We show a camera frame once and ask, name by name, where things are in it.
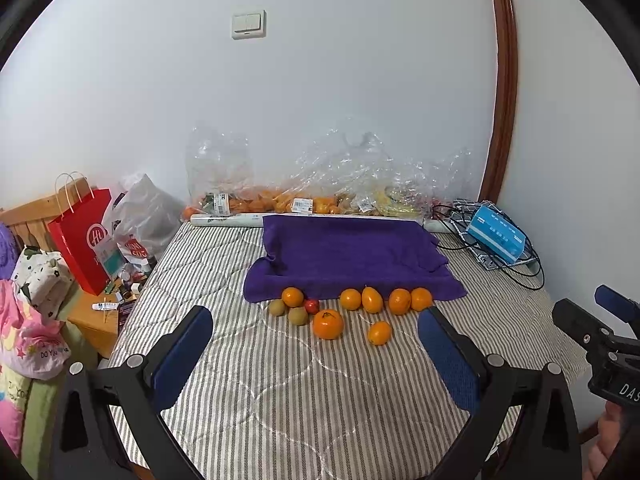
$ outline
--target pink blanket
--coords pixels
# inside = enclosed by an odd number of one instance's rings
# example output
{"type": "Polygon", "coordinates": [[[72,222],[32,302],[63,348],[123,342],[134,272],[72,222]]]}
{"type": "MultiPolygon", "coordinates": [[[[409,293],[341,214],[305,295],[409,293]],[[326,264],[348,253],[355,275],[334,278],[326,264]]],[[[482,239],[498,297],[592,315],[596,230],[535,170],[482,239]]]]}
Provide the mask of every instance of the pink blanket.
{"type": "Polygon", "coordinates": [[[62,322],[44,325],[16,289],[11,280],[0,280],[0,431],[18,455],[30,379],[55,377],[70,351],[59,334],[62,322]]]}

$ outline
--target red paper bag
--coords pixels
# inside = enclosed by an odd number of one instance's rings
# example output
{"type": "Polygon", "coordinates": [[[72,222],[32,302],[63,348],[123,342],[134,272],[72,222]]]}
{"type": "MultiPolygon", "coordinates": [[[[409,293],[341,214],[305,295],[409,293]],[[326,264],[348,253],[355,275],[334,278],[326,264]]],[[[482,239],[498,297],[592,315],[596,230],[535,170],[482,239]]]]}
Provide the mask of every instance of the red paper bag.
{"type": "Polygon", "coordinates": [[[108,189],[94,189],[49,222],[49,232],[82,290],[98,296],[110,279],[94,250],[106,235],[100,222],[111,201],[108,189]]]}

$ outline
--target black cable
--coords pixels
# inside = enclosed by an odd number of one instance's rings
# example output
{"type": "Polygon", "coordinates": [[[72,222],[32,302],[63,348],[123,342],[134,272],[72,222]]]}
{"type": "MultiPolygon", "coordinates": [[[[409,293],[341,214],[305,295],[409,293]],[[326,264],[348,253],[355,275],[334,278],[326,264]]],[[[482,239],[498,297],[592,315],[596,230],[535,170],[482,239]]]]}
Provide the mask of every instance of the black cable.
{"type": "MultiPolygon", "coordinates": [[[[461,222],[467,222],[467,220],[466,220],[467,213],[464,210],[462,210],[460,208],[457,208],[455,206],[447,205],[447,204],[436,204],[436,205],[433,206],[434,209],[441,208],[441,207],[446,208],[451,212],[458,213],[460,216],[462,216],[461,222]]],[[[511,223],[516,229],[518,229],[518,230],[520,230],[521,232],[524,233],[524,231],[518,227],[516,222],[511,220],[511,218],[506,213],[500,213],[500,214],[503,216],[503,218],[506,221],[511,223]]],[[[444,225],[444,227],[447,229],[447,231],[449,231],[450,234],[454,235],[457,239],[460,239],[459,234],[449,226],[449,224],[445,221],[445,219],[440,219],[440,222],[441,222],[442,225],[444,225]]],[[[544,269],[542,267],[542,262],[540,261],[540,256],[538,256],[538,253],[533,248],[533,244],[531,243],[531,240],[529,239],[529,237],[527,237],[526,234],[525,234],[525,243],[524,243],[525,250],[529,252],[531,257],[533,257],[534,261],[538,264],[538,270],[533,274],[525,274],[524,272],[520,272],[519,270],[516,270],[511,266],[507,266],[507,265],[503,264],[500,260],[497,260],[494,257],[493,251],[489,247],[487,247],[486,245],[478,242],[477,240],[475,242],[473,242],[473,243],[468,243],[468,242],[465,242],[464,240],[462,240],[462,245],[460,245],[460,247],[445,247],[445,246],[442,246],[440,244],[438,245],[438,247],[442,248],[443,250],[447,250],[447,251],[459,251],[459,250],[467,249],[467,248],[471,248],[471,247],[476,248],[476,249],[481,250],[482,252],[486,253],[487,256],[491,259],[491,261],[494,263],[494,265],[496,266],[496,268],[498,270],[500,270],[504,275],[507,276],[507,278],[509,278],[512,282],[517,283],[522,288],[526,288],[527,290],[537,291],[537,290],[542,290],[542,288],[545,286],[545,271],[544,271],[544,269]],[[511,272],[513,272],[514,274],[517,274],[519,276],[523,276],[524,278],[535,278],[539,274],[542,274],[542,280],[540,281],[540,286],[533,287],[533,286],[526,285],[525,283],[522,283],[519,280],[517,280],[516,278],[514,278],[511,275],[511,272]]]]}

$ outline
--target purple stuffed toy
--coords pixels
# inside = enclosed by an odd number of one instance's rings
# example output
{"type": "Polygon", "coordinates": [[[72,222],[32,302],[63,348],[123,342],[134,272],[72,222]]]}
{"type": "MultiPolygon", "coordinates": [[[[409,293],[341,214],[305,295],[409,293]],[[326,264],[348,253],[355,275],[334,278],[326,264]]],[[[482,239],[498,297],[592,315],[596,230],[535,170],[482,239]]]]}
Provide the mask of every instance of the purple stuffed toy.
{"type": "Polygon", "coordinates": [[[0,222],[0,280],[10,280],[18,261],[18,246],[14,234],[0,222]]]}

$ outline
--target purple towel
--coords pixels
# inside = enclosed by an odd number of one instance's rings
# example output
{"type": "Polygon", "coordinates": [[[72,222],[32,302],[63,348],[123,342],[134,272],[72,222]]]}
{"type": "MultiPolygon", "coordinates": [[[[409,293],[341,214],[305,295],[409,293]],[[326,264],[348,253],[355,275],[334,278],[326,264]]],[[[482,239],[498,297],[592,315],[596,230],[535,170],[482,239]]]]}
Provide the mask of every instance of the purple towel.
{"type": "Polygon", "coordinates": [[[338,298],[345,288],[431,291],[434,299],[462,298],[466,290],[436,248],[438,239],[416,222],[365,218],[264,217],[267,255],[244,280],[244,298],[279,298],[288,286],[308,298],[338,298]]]}

